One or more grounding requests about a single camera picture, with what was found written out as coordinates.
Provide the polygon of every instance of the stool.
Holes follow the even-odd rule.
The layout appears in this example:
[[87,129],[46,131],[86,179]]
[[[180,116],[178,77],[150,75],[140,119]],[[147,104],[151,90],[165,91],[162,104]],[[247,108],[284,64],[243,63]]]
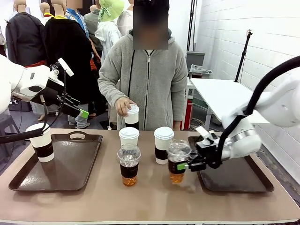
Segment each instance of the stool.
[[[16,125],[14,119],[11,117],[11,115],[0,115],[0,136],[6,136],[5,128],[7,127],[10,127],[11,132],[13,132],[11,126],[15,127],[18,134],[20,133],[19,128]],[[4,149],[5,157],[9,157],[9,150],[13,147],[13,143],[1,144],[0,147]]]

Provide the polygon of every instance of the brown tabletop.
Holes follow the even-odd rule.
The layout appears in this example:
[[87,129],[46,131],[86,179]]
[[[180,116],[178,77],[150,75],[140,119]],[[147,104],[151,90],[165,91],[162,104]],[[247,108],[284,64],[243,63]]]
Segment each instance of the brown tabletop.
[[[52,129],[69,133],[71,129]],[[183,183],[172,185],[167,165],[154,158],[153,132],[141,132],[142,158],[138,182],[122,184],[117,131],[84,130],[103,135],[100,152],[86,188],[68,193],[18,193],[8,184],[34,153],[29,146],[0,176],[0,221],[60,224],[226,224],[281,223],[300,218],[300,209],[258,157],[252,156],[275,187],[266,194],[214,193],[202,188],[197,174],[187,171]],[[177,132],[187,140],[195,133]]]

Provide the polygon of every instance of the black coat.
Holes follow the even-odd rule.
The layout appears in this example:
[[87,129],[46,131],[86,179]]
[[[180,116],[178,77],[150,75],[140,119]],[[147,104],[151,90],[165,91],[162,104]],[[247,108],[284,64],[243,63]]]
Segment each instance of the black coat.
[[24,67],[46,60],[44,28],[34,16],[16,14],[6,26],[8,58]]
[[90,67],[92,46],[79,23],[75,20],[50,19],[45,26],[45,44],[50,64],[62,58],[74,72],[66,76],[67,93],[87,104],[92,99]]

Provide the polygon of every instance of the zipper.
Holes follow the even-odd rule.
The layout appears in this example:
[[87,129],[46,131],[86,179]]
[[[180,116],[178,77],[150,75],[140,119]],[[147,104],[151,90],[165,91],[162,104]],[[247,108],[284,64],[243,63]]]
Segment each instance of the zipper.
[[148,54],[148,52],[146,50],[145,50],[145,52],[148,55],[148,76],[147,76],[147,89],[146,89],[146,106],[145,106],[144,130],[146,128],[147,96],[148,96],[149,72],[150,72],[150,56],[152,55],[152,53],[154,52],[154,50],[150,53],[150,55]]

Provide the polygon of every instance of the orange liquid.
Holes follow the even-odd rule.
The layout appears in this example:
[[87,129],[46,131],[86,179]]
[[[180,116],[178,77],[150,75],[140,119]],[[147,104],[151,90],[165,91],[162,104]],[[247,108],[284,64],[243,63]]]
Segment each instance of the orange liquid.
[[173,184],[180,184],[183,180],[184,173],[174,174],[170,172],[170,178]]
[[127,187],[131,187],[136,183],[136,176],[133,178],[125,178],[122,176],[123,184]]

